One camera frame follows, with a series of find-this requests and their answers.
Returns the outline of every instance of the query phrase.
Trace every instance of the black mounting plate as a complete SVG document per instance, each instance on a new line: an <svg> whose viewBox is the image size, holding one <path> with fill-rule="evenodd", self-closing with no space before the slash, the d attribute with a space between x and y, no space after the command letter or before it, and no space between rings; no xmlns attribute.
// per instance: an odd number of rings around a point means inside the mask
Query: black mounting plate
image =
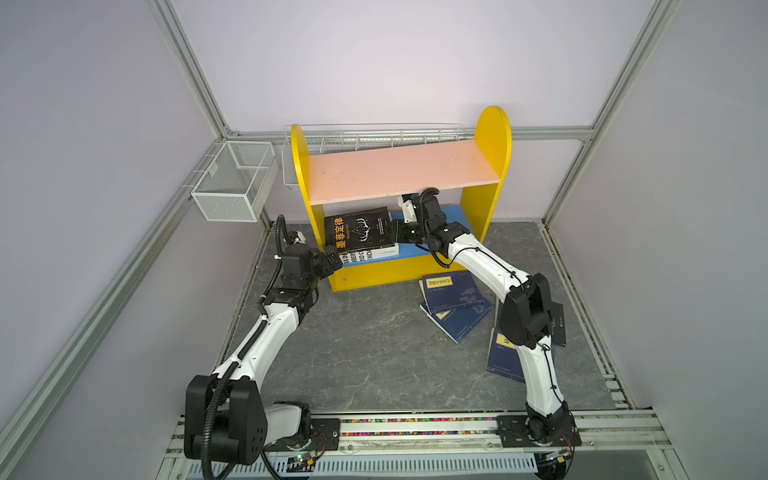
<svg viewBox="0 0 768 480"><path fill-rule="evenodd" d="M496 417L496 422L498 422L496 433L502 440L504 448L540 446L528 437L528 426L525 424L527 420L527 415L499 415ZM568 435L571 446L578 447L581 445L581 436L578 432L564 432L564 434ZM567 447L568 443L560 436L553 439L550 446Z"/></svg>
<svg viewBox="0 0 768 480"><path fill-rule="evenodd" d="M339 419L311 419L312 433L322 433L326 436L326 439L328 439L328 442L326 442L326 452L329 450L338 450L339 449L339 437L341 436L341 432L339 429L341 428L341 420ZM323 449L323 443L326 441L323 437L320 435L314 435L310 436L310 440L312 440L312 443L310 443L308 446L303 447L300 449L301 452L308 452L309 450L317 450L318 452ZM296 452L295 449L289 448L288 445L284 444L280 440L274 443L274 445L269 445L267 447L264 447L264 450L267 452Z"/></svg>

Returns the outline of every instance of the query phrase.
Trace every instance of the wire basket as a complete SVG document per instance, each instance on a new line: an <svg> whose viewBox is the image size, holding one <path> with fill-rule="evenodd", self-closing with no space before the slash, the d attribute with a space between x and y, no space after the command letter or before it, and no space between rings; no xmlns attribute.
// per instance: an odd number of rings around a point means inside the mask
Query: wire basket
<svg viewBox="0 0 768 480"><path fill-rule="evenodd" d="M293 166L290 144L290 128L283 127L286 135L280 152L283 160L283 183L286 187L298 187L299 181ZM456 141L461 130L457 124L302 125L301 128L310 155Z"/></svg>
<svg viewBox="0 0 768 480"><path fill-rule="evenodd" d="M277 171L270 142L226 141L195 184L192 197L207 220L256 222Z"/></svg>

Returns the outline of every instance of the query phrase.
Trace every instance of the white wall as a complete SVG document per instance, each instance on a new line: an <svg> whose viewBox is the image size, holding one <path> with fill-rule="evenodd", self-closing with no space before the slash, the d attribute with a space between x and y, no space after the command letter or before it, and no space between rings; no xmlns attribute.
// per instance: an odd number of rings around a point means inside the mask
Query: white wall
<svg viewBox="0 0 768 480"><path fill-rule="evenodd" d="M140 0L3 2L0 65L1 429L213 137Z"/></svg>
<svg viewBox="0 0 768 480"><path fill-rule="evenodd" d="M686 1L553 230L691 478L764 478L768 5Z"/></svg>
<svg viewBox="0 0 768 480"><path fill-rule="evenodd" d="M16 479L154 478L187 384L217 362L259 237L191 204Z"/></svg>
<svg viewBox="0 0 768 480"><path fill-rule="evenodd" d="M235 131L295 123L474 127L489 105L503 107L515 127L589 125L652 4L174 0ZM516 143L496 218L542 217L577 148ZM306 219L300 195L279 185L267 209Z"/></svg>

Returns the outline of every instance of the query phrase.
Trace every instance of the book cover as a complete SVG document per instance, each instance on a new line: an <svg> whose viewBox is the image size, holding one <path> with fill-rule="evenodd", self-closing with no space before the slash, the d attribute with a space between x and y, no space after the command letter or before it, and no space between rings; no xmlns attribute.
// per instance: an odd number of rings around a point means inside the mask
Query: book cover
<svg viewBox="0 0 768 480"><path fill-rule="evenodd" d="M466 270L427 275L419 281L430 313L456 310L483 302L475 279Z"/></svg>
<svg viewBox="0 0 768 480"><path fill-rule="evenodd" d="M552 346L552 361L554 362L554 345ZM520 364L515 345L494 327L491 331L491 344L488 347L488 365L485 368L490 373L505 376L508 379L525 382L523 367Z"/></svg>
<svg viewBox="0 0 768 480"><path fill-rule="evenodd" d="M426 303L422 303L420 307L435 322L435 325L440 327L454 342L459 343L480 323L484 316L488 315L488 312L493 309L493 303L483 298L482 303L477 305L440 313L430 313Z"/></svg>
<svg viewBox="0 0 768 480"><path fill-rule="evenodd" d="M326 245L335 246L339 254L393 247L389 224L386 207L326 217Z"/></svg>
<svg viewBox="0 0 768 480"><path fill-rule="evenodd" d="M400 244L395 243L391 247L375 248L373 250L357 250L355 252L345 252L339 255L341 263L360 263L367 260L377 260L379 258L397 257L400 254Z"/></svg>

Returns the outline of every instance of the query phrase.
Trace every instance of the dark blue book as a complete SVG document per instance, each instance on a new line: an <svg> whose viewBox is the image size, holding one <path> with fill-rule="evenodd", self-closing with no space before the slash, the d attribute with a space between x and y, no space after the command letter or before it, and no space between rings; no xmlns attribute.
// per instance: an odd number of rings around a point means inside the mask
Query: dark blue book
<svg viewBox="0 0 768 480"><path fill-rule="evenodd" d="M430 313L447 312L484 301L475 279L466 270L427 275L419 281L419 287Z"/></svg>
<svg viewBox="0 0 768 480"><path fill-rule="evenodd" d="M554 345L552 346L552 360L554 361ZM486 368L490 373L505 376L508 379L514 379L519 382L525 382L523 376L523 367L520 364L520 357L507 337L494 327L491 332L491 345L488 348L488 366Z"/></svg>
<svg viewBox="0 0 768 480"><path fill-rule="evenodd" d="M421 308L440 330L459 343L491 311L493 303L482 299L482 303L440 313L430 313L426 303L422 303Z"/></svg>

